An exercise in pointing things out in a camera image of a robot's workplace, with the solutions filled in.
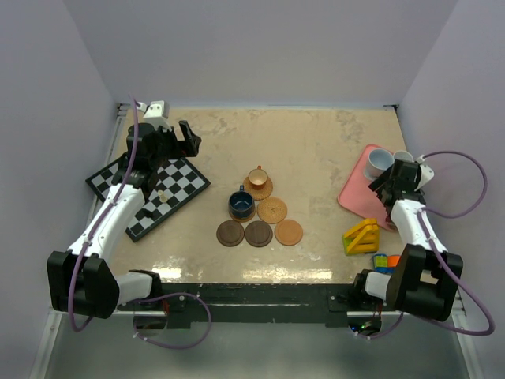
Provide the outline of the pink cup gold inside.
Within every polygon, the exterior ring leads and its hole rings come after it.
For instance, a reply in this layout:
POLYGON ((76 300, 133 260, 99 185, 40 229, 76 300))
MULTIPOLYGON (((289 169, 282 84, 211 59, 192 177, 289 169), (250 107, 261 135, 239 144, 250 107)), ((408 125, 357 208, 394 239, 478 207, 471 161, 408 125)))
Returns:
POLYGON ((259 165, 257 168, 251 170, 248 174, 248 181, 254 190, 261 190, 264 188, 268 180, 267 172, 259 165))

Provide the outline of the dark blue cup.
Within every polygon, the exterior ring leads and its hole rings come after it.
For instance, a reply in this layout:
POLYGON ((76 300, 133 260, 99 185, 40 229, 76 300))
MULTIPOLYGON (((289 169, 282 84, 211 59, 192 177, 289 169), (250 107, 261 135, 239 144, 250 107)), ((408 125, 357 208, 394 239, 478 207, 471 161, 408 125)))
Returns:
POLYGON ((256 211, 255 200, 251 194, 244 191, 243 185, 240 185, 239 190, 230 195, 228 211, 237 217, 246 217, 256 211))

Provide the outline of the scalloped light cork coaster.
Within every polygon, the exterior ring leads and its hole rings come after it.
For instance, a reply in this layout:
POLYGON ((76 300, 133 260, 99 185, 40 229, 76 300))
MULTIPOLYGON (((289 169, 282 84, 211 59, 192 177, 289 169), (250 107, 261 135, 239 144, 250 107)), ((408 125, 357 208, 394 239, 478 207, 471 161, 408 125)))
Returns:
POLYGON ((249 179, 245 178, 243 181, 243 186, 244 191, 251 194, 252 198, 255 201, 262 201, 270 197, 273 192, 273 182, 271 178, 268 178, 267 181, 264 183, 264 186, 261 188, 254 187, 253 184, 249 181, 249 179))

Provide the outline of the dark brown wooden coaster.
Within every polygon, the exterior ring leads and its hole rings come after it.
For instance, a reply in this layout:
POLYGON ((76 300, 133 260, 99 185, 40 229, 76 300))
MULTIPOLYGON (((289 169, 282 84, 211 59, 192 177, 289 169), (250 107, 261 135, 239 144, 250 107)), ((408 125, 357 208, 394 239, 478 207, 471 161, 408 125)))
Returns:
POLYGON ((227 247, 239 245, 244 237, 244 227, 235 220, 223 221, 216 230, 218 242, 227 247))

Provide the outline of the round light cork coaster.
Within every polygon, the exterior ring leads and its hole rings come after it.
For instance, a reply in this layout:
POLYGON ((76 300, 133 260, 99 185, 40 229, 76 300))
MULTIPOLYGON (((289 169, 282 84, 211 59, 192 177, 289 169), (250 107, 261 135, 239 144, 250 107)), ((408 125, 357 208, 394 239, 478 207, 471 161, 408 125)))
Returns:
POLYGON ((275 224, 284 220, 287 216, 286 203, 278 197, 269 197, 259 202, 257 213, 265 223, 275 224))

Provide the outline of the light orange wooden coaster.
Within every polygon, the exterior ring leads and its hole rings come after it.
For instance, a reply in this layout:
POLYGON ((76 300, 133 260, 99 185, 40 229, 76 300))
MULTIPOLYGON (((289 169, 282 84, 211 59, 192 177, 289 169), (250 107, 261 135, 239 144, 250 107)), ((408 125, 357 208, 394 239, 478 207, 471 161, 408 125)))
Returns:
POLYGON ((284 246, 294 246, 302 240, 303 228, 295 220, 282 220, 275 226, 275 237, 284 246))

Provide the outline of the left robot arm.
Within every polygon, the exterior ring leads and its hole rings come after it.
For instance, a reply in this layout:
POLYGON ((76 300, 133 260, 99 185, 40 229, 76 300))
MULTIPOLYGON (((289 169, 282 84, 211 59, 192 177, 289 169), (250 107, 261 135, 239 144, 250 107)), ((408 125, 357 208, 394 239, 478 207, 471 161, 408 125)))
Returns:
POLYGON ((207 185, 189 167, 201 143, 186 120, 178 123, 178 140, 168 125, 145 120, 129 127, 127 150, 113 163, 113 174, 104 180, 109 187, 102 206, 80 237, 64 252, 47 259, 52 307, 70 316, 108 318, 121 304, 136 300, 146 310, 163 302, 159 275, 132 270, 115 276, 108 261, 127 231, 136 234, 160 222, 164 213, 156 205, 155 189, 162 183, 169 190, 167 207, 174 209, 207 185))

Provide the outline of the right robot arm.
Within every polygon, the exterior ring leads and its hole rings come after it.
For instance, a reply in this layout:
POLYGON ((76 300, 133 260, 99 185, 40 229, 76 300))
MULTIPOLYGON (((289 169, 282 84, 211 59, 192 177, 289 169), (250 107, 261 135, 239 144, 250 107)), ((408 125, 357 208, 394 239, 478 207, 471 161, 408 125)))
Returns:
POLYGON ((433 321, 448 319, 458 290, 443 269, 460 277, 462 258, 449 253, 437 238, 418 188, 421 165, 397 159, 368 187, 386 209, 405 244, 393 273, 364 269, 354 279, 351 299, 360 310, 370 310, 378 301, 397 311, 433 321))

